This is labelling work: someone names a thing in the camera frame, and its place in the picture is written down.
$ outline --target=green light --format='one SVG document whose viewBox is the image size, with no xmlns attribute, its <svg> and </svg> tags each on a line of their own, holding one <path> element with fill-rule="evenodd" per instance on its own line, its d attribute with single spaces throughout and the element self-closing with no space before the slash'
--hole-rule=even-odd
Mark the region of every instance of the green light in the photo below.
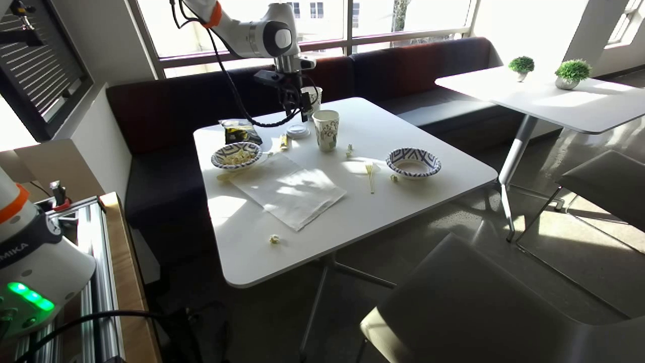
<svg viewBox="0 0 645 363">
<path fill-rule="evenodd" d="M 22 281 L 8 281 L 8 287 L 17 293 L 22 293 L 24 289 L 28 289 Z"/>
<path fill-rule="evenodd" d="M 28 302 L 37 302 L 37 301 L 41 301 L 41 293 L 39 293 L 39 292 L 35 292 L 35 289 L 24 292 L 22 297 L 24 297 L 24 301 L 28 301 Z"/>
<path fill-rule="evenodd" d="M 54 302 L 50 302 L 48 299 L 44 299 L 43 293 L 39 293 L 37 289 L 28 287 L 22 281 L 8 281 L 6 283 L 15 293 L 18 293 L 20 299 L 32 302 L 35 307 L 39 307 L 44 312 L 50 312 L 57 309 Z"/>
<path fill-rule="evenodd" d="M 39 309 L 41 309 L 41 310 L 54 310 L 54 304 L 53 304 L 50 301 L 43 299 L 43 301 L 39 302 Z"/>
</svg>

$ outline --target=table leg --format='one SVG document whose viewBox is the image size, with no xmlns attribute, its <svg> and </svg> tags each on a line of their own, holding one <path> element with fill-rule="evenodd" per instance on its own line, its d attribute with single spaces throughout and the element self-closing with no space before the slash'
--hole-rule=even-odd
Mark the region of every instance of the table leg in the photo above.
<svg viewBox="0 0 645 363">
<path fill-rule="evenodd" d="M 314 297 L 314 302 L 313 302 L 313 309 L 311 309 L 306 326 L 304 326 L 304 334 L 302 334 L 302 341 L 301 341 L 301 363 L 306 363 L 306 342 L 309 342 L 309 334 L 311 334 L 311 329 L 314 326 L 316 312 L 318 312 L 318 304 L 320 304 L 323 289 L 324 289 L 324 283 L 326 283 L 326 273 L 328 273 L 330 267 L 333 267 L 333 262 L 326 260 L 326 262 L 324 262 L 324 267 L 323 267 L 323 273 L 320 273 L 318 287 L 316 287 L 316 297 Z"/>
<path fill-rule="evenodd" d="M 515 218 L 513 218 L 513 208 L 511 208 L 511 199 L 508 199 L 508 190 L 511 190 L 511 179 L 516 172 L 520 159 L 529 147 L 531 141 L 531 133 L 536 127 L 536 116 L 525 115 L 525 120 L 516 133 L 516 139 L 511 145 L 511 150 L 503 159 L 502 171 L 500 171 L 500 187 L 502 187 L 502 208 L 503 208 L 503 215 L 511 227 L 511 236 L 506 240 L 513 237 L 513 234 L 516 231 L 515 227 Z"/>
</svg>

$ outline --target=small plant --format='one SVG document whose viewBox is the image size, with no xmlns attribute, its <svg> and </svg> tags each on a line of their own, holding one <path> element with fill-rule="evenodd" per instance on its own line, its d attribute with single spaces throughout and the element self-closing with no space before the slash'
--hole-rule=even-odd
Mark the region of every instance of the small plant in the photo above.
<svg viewBox="0 0 645 363">
<path fill-rule="evenodd" d="M 556 76 L 567 82 L 580 82 L 589 74 L 590 74 L 590 66 L 583 59 L 565 61 L 556 71 Z"/>
<path fill-rule="evenodd" d="M 531 56 L 519 56 L 519 59 L 515 59 L 515 61 L 511 61 L 511 64 L 508 64 L 508 69 L 513 69 L 513 71 L 516 71 L 519 74 L 529 74 L 529 72 L 533 72 L 535 71 L 535 63 L 533 63 L 533 59 Z"/>
</svg>

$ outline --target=bowl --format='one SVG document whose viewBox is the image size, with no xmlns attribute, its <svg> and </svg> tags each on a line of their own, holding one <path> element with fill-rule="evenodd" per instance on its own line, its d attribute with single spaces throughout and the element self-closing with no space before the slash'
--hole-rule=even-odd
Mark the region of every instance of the bowl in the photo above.
<svg viewBox="0 0 645 363">
<path fill-rule="evenodd" d="M 259 142 L 237 141 L 217 148 L 210 161 L 220 169 L 243 169 L 255 164 L 260 154 Z"/>
<path fill-rule="evenodd" d="M 442 163 L 436 154 L 426 148 L 404 147 L 395 148 L 387 157 L 387 164 L 405 177 L 423 179 L 436 174 L 442 169 Z"/>
</svg>

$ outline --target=white wall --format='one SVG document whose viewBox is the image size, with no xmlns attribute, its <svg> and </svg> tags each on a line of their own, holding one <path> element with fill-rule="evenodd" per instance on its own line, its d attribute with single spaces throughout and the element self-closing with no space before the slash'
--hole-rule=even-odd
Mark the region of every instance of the white wall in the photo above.
<svg viewBox="0 0 645 363">
<path fill-rule="evenodd" d="M 554 72 L 565 59 L 586 59 L 597 69 L 624 3 L 627 0 L 481 0 L 473 33 L 488 36 L 502 63 L 533 56 L 536 72 Z"/>
<path fill-rule="evenodd" d="M 158 74 L 128 0 L 54 0 L 54 5 L 94 81 L 91 95 L 57 139 L 72 139 L 100 187 L 125 197 L 131 153 L 109 108 L 104 87 Z"/>
<path fill-rule="evenodd" d="M 536 72 L 552 72 L 585 5 L 586 0 L 481 0 L 473 33 L 490 37 L 502 63 L 526 53 L 535 59 Z"/>
<path fill-rule="evenodd" d="M 94 87 L 71 116 L 77 125 L 69 137 L 104 191 L 125 197 L 131 153 L 104 96 L 104 85 Z"/>
<path fill-rule="evenodd" d="M 128 0 L 53 2 L 97 82 L 121 85 L 156 78 Z"/>
<path fill-rule="evenodd" d="M 629 0 L 589 0 L 565 59 L 585 59 L 598 72 L 598 59 Z"/>
<path fill-rule="evenodd" d="M 0 96 L 0 150 L 37 145 L 37 139 L 24 128 L 15 108 Z"/>
</svg>

